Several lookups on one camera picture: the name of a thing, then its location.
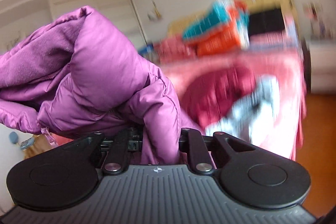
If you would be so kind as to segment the pink folded blanket stack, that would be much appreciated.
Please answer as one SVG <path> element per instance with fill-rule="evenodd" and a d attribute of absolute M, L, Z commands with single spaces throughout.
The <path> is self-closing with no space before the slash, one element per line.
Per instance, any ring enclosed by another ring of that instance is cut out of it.
<path fill-rule="evenodd" d="M 262 51 L 298 48 L 299 40 L 294 18 L 292 16 L 286 16 L 284 23 L 285 30 L 283 31 L 251 36 L 249 38 L 249 49 L 252 51 Z"/>

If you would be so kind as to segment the white nightstand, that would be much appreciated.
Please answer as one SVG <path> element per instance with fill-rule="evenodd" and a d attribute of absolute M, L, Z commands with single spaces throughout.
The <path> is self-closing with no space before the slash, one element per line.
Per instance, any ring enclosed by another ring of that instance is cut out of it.
<path fill-rule="evenodd" d="M 308 83 L 314 94 L 335 94 L 335 39 L 306 39 Z"/>

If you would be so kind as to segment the light blue grey garment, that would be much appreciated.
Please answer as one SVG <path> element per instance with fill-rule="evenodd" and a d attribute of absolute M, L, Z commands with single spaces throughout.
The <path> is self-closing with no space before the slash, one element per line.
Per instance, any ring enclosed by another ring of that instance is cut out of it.
<path fill-rule="evenodd" d="M 226 116 L 205 128 L 207 136 L 225 132 L 259 145 L 273 127 L 280 111 L 280 88 L 276 76 L 262 75 L 256 88 L 237 100 Z"/>

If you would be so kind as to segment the teal orange folded quilt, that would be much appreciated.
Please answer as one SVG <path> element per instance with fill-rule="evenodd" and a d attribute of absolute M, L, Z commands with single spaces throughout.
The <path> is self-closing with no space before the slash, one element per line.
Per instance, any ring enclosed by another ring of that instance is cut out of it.
<path fill-rule="evenodd" d="M 216 55 L 249 47 L 249 12 L 240 0 L 216 0 L 183 32 L 182 40 L 197 56 Z"/>

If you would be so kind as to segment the white sliding wardrobe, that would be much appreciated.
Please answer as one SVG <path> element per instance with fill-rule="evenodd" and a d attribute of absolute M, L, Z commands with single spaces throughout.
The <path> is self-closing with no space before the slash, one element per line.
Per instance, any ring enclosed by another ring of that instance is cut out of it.
<path fill-rule="evenodd" d="M 132 0 L 28 0 L 10 8 L 1 5 L 1 53 L 11 50 L 39 27 L 83 6 L 108 18 L 138 50 L 146 45 Z"/>

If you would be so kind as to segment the red floral folded bedding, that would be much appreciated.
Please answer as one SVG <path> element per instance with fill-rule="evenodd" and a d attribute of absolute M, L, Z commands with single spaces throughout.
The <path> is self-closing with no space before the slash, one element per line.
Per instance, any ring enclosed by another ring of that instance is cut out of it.
<path fill-rule="evenodd" d="M 161 64 L 172 63 L 175 61 L 195 59 L 195 50 L 185 45 L 181 36 L 171 36 L 163 39 L 154 46 Z"/>

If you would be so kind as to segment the purple down jacket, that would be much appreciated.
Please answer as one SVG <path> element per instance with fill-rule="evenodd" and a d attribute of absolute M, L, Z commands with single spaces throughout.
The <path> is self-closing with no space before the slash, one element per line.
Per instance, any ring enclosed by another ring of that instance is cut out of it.
<path fill-rule="evenodd" d="M 179 162 L 181 129 L 196 124 L 171 81 L 110 20 L 85 6 L 1 56 L 1 123 L 77 139 L 142 125 L 142 164 Z"/>

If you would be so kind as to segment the wall lamp fixture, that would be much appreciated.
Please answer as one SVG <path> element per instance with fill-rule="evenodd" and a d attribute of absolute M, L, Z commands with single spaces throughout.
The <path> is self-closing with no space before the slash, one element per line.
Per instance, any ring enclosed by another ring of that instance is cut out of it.
<path fill-rule="evenodd" d="M 162 14 L 159 12 L 155 1 L 151 1 L 153 9 L 147 13 L 147 17 L 151 22 L 156 22 L 162 19 Z"/>

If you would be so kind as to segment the items on nightstand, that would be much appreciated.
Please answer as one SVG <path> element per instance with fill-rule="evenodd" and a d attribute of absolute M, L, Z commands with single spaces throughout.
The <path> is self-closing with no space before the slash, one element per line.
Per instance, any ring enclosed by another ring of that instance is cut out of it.
<path fill-rule="evenodd" d="M 311 34 L 315 40 L 335 39 L 335 28 L 326 16 L 319 2 L 306 2 L 302 5 L 303 13 L 309 19 Z"/>

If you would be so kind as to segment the pink bedspread on bed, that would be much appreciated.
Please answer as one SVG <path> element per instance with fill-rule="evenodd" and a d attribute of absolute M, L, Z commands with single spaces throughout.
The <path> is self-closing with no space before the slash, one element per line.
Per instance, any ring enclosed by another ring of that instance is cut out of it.
<path fill-rule="evenodd" d="M 248 67 L 255 76 L 274 75 L 280 88 L 280 111 L 273 128 L 258 146 L 295 160 L 303 145 L 302 121 L 306 118 L 306 83 L 303 61 L 295 50 L 251 52 L 238 51 L 199 59 L 161 64 L 163 73 L 173 83 L 179 98 L 198 76 L 233 65 Z"/>

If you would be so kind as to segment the yellow wooden headboard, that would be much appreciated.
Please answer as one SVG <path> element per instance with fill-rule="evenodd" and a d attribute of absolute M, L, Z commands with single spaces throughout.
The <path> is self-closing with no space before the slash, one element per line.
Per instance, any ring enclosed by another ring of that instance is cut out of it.
<path fill-rule="evenodd" d="M 258 12 L 262 9 L 271 7 L 280 7 L 284 15 L 291 15 L 295 22 L 296 31 L 300 34 L 298 12 L 294 4 L 294 0 L 241 0 L 250 12 Z M 183 16 L 169 23 L 167 28 L 167 37 L 181 34 L 183 30 L 193 21 L 202 17 L 206 9 L 199 10 L 188 16 Z"/>

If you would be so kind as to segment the dark red down jacket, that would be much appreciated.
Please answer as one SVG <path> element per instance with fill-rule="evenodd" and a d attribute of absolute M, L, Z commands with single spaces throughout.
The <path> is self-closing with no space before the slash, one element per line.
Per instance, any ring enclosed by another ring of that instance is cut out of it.
<path fill-rule="evenodd" d="M 234 102 L 256 87 L 252 69 L 235 65 L 207 72 L 189 84 L 180 100 L 181 108 L 201 129 L 218 122 Z"/>

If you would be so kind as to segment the black pillow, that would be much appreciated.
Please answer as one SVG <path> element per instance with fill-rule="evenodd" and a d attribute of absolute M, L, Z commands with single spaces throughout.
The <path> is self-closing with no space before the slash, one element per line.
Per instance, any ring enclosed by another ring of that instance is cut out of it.
<path fill-rule="evenodd" d="M 249 15 L 248 36 L 262 35 L 285 30 L 282 10 L 272 8 Z"/>

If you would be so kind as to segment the blue storage box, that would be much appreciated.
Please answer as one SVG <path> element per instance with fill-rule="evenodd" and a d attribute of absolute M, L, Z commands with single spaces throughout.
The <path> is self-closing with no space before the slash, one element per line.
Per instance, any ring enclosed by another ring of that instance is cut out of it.
<path fill-rule="evenodd" d="M 141 55 L 141 56 L 145 56 L 145 55 L 148 55 L 150 53 L 153 53 L 154 52 L 154 46 L 153 44 L 147 44 L 146 46 L 140 48 L 138 50 L 138 54 Z"/>

